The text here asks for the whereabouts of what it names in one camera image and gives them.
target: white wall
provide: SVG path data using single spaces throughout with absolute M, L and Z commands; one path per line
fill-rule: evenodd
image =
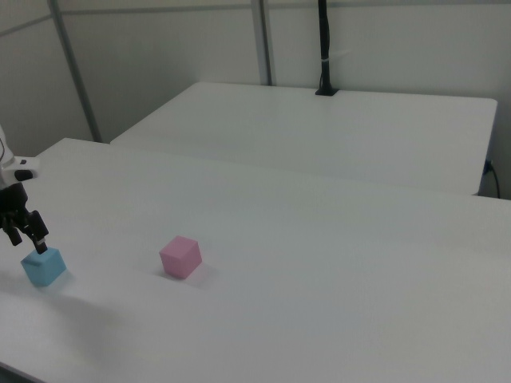
M 317 8 L 282 3 L 270 1 L 269 10 L 274 80 L 316 88 Z M 511 199 L 511 4 L 341 6 L 328 17 L 331 56 L 349 51 L 331 63 L 332 83 L 342 89 L 498 100 L 489 156 Z M 494 195 L 493 180 L 485 180 L 483 193 Z
M 20 156 L 91 139 L 45 0 L 0 0 L 0 124 Z
M 250 0 L 209 1 L 206 8 L 186 2 L 196 5 L 192 10 L 180 9 L 182 3 L 60 1 L 105 142 L 195 82 L 261 83 Z

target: blue cube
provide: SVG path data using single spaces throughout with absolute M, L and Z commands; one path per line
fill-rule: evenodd
M 22 265 L 36 286 L 49 286 L 66 269 L 60 251 L 51 247 L 42 254 L 32 251 L 22 260 Z

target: cable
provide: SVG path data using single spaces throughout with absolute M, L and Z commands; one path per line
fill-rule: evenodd
M 493 178 L 495 179 L 495 186 L 497 186 L 497 198 L 501 198 L 501 186 L 498 183 L 498 177 L 497 172 L 495 172 L 495 168 L 493 167 L 493 161 L 492 160 L 486 160 L 485 161 L 485 167 L 483 168 L 482 175 L 486 175 L 488 173 L 493 173 Z
M 493 166 L 492 166 L 492 172 L 493 172 L 493 177 L 495 178 L 495 185 L 497 185 L 497 198 L 500 199 L 501 198 L 501 187 L 498 184 L 497 172 L 495 172 L 495 169 L 493 168 Z
M 3 141 L 1 138 L 0 138 L 0 144 L 2 144 L 2 155 L 0 156 L 0 164 L 1 164 L 2 160 L 3 160 L 3 155 L 6 154 L 6 147 L 3 146 Z

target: white table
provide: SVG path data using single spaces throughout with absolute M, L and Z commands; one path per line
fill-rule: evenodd
M 63 140 L 0 238 L 0 362 L 48 382 L 507 382 L 511 204 Z M 158 251 L 197 239 L 184 282 Z
M 497 102 L 199 83 L 112 144 L 477 194 Z

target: cube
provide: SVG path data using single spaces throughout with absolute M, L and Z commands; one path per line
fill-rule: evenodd
M 35 250 L 22 260 L 26 276 L 36 286 L 49 286 L 66 269 L 61 253 L 57 249 L 38 254 Z
M 201 263 L 199 243 L 177 236 L 160 251 L 165 273 L 174 278 L 186 279 Z

